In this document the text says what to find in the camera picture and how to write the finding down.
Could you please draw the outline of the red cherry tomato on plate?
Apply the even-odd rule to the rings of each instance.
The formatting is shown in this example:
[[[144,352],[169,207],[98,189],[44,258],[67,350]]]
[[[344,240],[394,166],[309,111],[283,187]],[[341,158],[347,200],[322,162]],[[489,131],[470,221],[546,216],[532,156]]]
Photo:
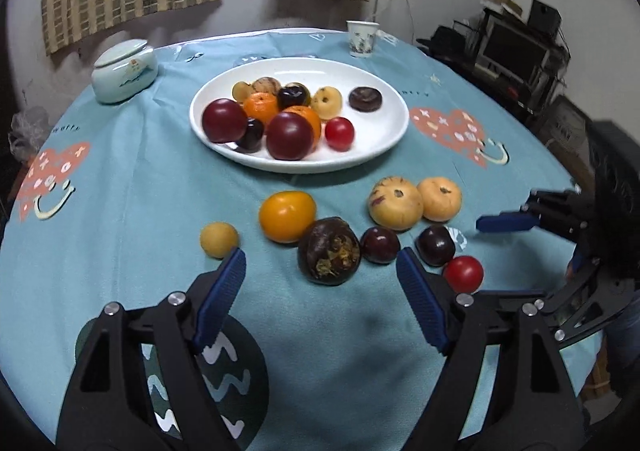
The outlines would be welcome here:
[[[355,128],[345,117],[334,117],[324,127],[326,143],[334,151],[346,152],[355,140]]]

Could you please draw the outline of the orange persimmon fruit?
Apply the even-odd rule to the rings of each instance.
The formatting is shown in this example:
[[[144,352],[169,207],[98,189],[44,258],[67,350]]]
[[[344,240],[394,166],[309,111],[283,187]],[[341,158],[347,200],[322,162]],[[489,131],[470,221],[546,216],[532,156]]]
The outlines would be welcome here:
[[[303,191],[282,191],[262,202],[258,221],[262,233],[270,241],[296,243],[306,229],[316,221],[317,204]]]

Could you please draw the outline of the dark mangosteen on plate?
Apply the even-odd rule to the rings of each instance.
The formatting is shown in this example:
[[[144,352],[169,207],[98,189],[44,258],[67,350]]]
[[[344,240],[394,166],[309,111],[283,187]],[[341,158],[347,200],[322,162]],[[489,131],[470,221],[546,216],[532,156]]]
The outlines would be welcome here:
[[[310,104],[309,90],[298,82],[281,87],[277,94],[278,107],[284,111],[292,106],[308,106]]]

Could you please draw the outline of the red cherry tomato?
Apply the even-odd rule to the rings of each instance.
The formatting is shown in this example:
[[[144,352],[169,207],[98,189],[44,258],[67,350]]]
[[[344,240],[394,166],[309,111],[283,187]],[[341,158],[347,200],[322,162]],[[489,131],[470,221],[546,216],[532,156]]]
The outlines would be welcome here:
[[[355,140],[355,128],[345,117],[334,117],[324,127],[326,143],[334,151],[346,152]]]
[[[484,268],[472,256],[459,256],[446,264],[442,276],[456,293],[472,294],[483,283]]]

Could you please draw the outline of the small yellow round fruit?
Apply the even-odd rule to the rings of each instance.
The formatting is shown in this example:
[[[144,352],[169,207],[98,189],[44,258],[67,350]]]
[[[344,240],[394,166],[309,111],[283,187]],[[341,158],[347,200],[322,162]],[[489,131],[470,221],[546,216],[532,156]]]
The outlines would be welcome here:
[[[240,246],[240,236],[230,223],[212,222],[201,229],[200,245],[208,257],[224,259],[232,249]]]

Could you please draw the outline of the yellow round fruit on plate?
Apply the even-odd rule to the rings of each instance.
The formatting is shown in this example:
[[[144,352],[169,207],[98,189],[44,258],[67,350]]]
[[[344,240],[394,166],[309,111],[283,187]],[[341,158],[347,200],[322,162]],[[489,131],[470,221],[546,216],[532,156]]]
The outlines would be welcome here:
[[[310,107],[326,122],[341,114],[343,98],[336,88],[322,87],[311,98]]]

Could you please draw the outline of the crumpled plastic bag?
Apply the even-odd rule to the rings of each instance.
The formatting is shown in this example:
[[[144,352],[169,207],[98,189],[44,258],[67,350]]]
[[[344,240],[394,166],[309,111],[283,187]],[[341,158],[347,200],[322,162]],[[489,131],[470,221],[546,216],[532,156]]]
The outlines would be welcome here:
[[[16,160],[28,163],[49,137],[52,126],[49,114],[42,106],[25,108],[11,120],[9,148]]]

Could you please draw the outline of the orange mandarin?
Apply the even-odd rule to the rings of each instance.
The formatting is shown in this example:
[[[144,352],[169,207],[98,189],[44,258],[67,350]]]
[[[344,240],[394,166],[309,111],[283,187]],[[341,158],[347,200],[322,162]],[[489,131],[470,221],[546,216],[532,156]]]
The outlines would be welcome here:
[[[249,118],[258,119],[267,126],[279,113],[276,96],[269,92],[254,92],[244,102],[243,110]]]
[[[310,107],[305,105],[293,105],[287,107],[285,113],[294,113],[302,116],[309,122],[311,129],[314,132],[314,146],[318,145],[322,133],[322,122],[320,116]]]

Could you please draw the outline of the orange mandarin right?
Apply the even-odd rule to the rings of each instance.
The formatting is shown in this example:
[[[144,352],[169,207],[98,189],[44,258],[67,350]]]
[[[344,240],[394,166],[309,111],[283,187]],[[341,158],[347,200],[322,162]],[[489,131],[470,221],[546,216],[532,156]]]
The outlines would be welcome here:
[[[314,146],[318,145],[322,133],[322,122],[320,116],[310,107],[305,105],[293,105],[287,107],[285,113],[294,113],[302,116],[309,122],[311,129],[314,132]]]

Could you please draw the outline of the large red plum front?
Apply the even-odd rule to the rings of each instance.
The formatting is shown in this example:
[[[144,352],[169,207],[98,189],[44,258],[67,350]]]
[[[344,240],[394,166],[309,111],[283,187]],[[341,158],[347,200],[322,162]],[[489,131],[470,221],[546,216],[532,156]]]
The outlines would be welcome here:
[[[313,145],[314,130],[303,116],[282,112],[271,119],[266,130],[266,147],[273,158],[303,159]]]

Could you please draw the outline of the dark brown flat fruit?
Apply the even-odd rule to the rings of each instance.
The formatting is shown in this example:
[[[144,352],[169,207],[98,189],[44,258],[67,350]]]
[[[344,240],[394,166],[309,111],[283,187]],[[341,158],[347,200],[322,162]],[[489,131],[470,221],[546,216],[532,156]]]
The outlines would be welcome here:
[[[357,87],[349,93],[349,105],[356,111],[370,113],[378,111],[383,98],[378,89],[372,87]]]

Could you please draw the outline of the dark brown passion fruit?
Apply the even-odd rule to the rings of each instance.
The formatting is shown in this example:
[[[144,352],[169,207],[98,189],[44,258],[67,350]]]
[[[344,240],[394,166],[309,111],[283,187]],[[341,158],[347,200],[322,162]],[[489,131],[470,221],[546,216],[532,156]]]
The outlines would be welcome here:
[[[339,286],[358,270],[360,243],[341,217],[326,217],[311,223],[297,244],[297,262],[308,281]]]

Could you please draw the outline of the white oval plate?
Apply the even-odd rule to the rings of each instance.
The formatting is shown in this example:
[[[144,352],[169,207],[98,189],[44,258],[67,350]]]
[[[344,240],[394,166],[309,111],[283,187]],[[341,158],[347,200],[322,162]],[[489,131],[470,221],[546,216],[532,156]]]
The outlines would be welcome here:
[[[191,128],[240,165],[280,174],[355,167],[393,148],[409,124],[387,82],[345,63],[305,58],[227,70],[198,90]]]

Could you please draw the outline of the black metal shelf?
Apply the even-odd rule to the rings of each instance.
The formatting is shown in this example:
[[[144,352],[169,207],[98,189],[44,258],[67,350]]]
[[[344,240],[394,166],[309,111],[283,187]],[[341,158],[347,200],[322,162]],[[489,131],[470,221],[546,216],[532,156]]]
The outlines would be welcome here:
[[[512,77],[489,72],[475,63],[490,16],[507,20],[521,32],[550,48],[549,59],[533,84],[523,84]],[[454,21],[451,26],[438,26],[431,37],[419,38],[416,45],[423,53],[445,64],[495,100],[528,128],[534,128],[546,113],[570,62],[570,50],[567,46],[558,44],[555,36],[541,33],[512,13],[498,12],[491,8],[480,12],[480,20],[475,25]]]

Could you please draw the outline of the white printed paper cup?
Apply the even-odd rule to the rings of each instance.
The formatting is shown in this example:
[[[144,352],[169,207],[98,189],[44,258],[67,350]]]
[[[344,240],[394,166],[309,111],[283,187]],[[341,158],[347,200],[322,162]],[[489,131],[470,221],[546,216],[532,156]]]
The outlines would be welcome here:
[[[349,53],[357,58],[367,58],[373,52],[380,26],[375,22],[347,21]]]

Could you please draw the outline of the striped tan fruit on plate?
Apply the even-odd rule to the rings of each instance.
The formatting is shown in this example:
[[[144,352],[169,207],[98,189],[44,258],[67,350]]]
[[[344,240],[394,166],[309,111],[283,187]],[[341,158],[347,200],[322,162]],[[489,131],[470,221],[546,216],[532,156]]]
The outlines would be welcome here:
[[[261,77],[253,82],[252,87],[255,92],[270,93],[273,96],[277,96],[281,89],[281,84],[276,78]]]

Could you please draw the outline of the large red plum left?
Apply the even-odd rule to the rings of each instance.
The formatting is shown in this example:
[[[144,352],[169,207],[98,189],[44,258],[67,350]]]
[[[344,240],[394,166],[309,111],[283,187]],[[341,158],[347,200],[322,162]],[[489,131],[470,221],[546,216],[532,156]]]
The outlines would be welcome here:
[[[230,99],[210,102],[202,115],[202,128],[206,138],[213,143],[240,140],[246,131],[248,117],[243,107]]]

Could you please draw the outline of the small dark plum on plate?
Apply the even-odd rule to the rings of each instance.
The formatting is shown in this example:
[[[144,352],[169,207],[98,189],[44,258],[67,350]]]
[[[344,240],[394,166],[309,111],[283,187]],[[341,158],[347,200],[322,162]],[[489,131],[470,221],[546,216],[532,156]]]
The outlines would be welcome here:
[[[250,117],[243,137],[236,141],[238,150],[242,153],[255,153],[262,148],[262,137],[265,134],[265,126],[261,120]]]

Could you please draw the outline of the orange mandarin left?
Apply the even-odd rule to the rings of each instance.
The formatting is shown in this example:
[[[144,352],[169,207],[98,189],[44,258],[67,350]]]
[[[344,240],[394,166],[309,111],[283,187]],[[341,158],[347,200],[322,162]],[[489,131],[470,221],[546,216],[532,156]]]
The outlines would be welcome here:
[[[267,126],[279,113],[276,96],[269,92],[254,92],[244,102],[243,110],[249,118],[258,119]]]

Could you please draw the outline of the teal printed tablecloth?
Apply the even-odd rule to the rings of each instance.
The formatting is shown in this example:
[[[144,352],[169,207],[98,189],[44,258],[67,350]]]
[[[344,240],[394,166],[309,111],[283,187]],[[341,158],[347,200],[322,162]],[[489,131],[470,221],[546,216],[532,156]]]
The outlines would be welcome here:
[[[449,68],[402,41],[357,65],[387,81],[416,117],[474,119],[488,161],[416,128],[356,168],[269,174],[231,162],[194,136],[190,102],[206,81],[247,58],[310,55],[348,62],[341,33],[264,33],[160,52],[154,84],[105,106],[91,90],[64,113],[15,204],[1,245],[1,370],[43,434],[53,437],[81,329],[110,301],[154,305],[215,261],[201,249],[214,221],[239,231],[247,276],[232,309],[239,333],[205,351],[208,387],[235,400],[227,417],[254,450],[397,450],[418,420],[442,356],[424,341],[390,266],[363,263],[347,283],[318,286],[295,249],[268,241],[258,210],[271,194],[309,193],[320,217],[370,226],[378,180],[444,176],[460,186],[454,238],[483,265],[486,289],[555,289],[573,246],[540,230],[480,235],[478,217],[518,208],[533,189],[570,177],[521,124]]]

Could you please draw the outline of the black computer monitor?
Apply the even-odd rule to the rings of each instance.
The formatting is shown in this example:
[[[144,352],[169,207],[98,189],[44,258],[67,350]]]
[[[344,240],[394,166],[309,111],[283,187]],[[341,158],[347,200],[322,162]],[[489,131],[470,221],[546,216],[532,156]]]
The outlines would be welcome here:
[[[544,68],[549,55],[550,48],[537,39],[503,18],[490,16],[475,63],[489,72],[530,85]]]

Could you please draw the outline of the large striped yellow melon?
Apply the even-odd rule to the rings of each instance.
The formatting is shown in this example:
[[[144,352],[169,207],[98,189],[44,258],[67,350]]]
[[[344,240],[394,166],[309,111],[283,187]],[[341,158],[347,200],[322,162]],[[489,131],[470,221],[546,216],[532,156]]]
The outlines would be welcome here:
[[[386,177],[372,189],[367,200],[371,219],[381,227],[407,231],[423,216],[423,198],[409,180]]]

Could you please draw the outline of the large red plum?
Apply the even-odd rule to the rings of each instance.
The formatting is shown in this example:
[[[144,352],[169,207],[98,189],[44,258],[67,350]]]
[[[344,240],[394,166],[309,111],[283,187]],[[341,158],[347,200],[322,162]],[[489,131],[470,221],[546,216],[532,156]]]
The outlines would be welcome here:
[[[202,115],[202,128],[206,138],[213,143],[240,140],[246,131],[248,117],[243,107],[230,99],[210,102]]]
[[[313,145],[314,130],[303,116],[282,112],[271,119],[266,130],[266,147],[273,158],[303,159]]]

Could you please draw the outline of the small yellow fruit on plate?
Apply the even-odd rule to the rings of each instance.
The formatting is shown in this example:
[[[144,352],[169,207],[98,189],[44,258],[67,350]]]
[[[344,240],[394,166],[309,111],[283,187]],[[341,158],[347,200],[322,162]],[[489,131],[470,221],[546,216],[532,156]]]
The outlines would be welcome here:
[[[232,98],[239,104],[243,104],[254,92],[252,85],[245,81],[238,81],[232,87]]]

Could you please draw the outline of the smaller yellow orange melon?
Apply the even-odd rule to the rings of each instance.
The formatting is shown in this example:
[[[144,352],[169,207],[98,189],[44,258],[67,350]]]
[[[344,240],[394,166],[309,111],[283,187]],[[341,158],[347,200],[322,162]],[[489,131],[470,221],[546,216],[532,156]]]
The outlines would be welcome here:
[[[447,222],[462,207],[462,192],[445,177],[423,179],[416,187],[423,200],[423,216],[434,222]]]

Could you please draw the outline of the pale green lidded jar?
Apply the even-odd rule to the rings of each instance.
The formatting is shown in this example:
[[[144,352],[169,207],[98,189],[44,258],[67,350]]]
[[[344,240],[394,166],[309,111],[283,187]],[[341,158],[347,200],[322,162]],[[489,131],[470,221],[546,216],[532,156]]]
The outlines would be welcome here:
[[[148,88],[157,73],[154,49],[145,39],[129,39],[107,49],[94,62],[91,86],[96,101],[115,104]]]

